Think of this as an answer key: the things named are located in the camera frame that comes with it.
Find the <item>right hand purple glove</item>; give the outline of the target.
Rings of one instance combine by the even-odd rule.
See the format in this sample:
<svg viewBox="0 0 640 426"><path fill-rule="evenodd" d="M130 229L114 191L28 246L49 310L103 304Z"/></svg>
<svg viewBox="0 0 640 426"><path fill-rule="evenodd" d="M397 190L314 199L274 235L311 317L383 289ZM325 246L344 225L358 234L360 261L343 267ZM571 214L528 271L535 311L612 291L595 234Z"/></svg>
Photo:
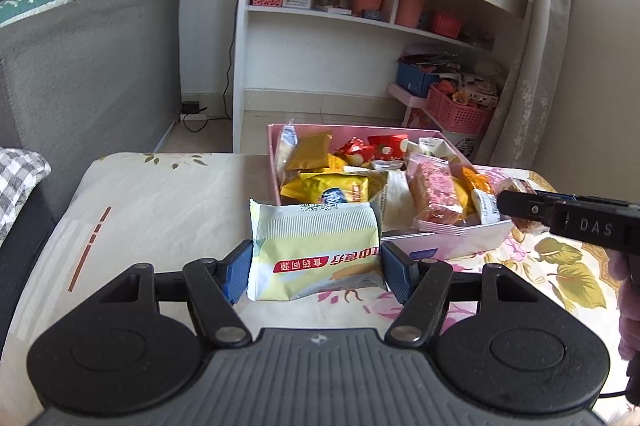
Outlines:
<svg viewBox="0 0 640 426"><path fill-rule="evenodd" d="M620 307L620 356L630 361L640 348L639 291L634 288L629 275L627 258L616 250L607 250L608 272L613 279L623 283L618 292Z"/></svg>

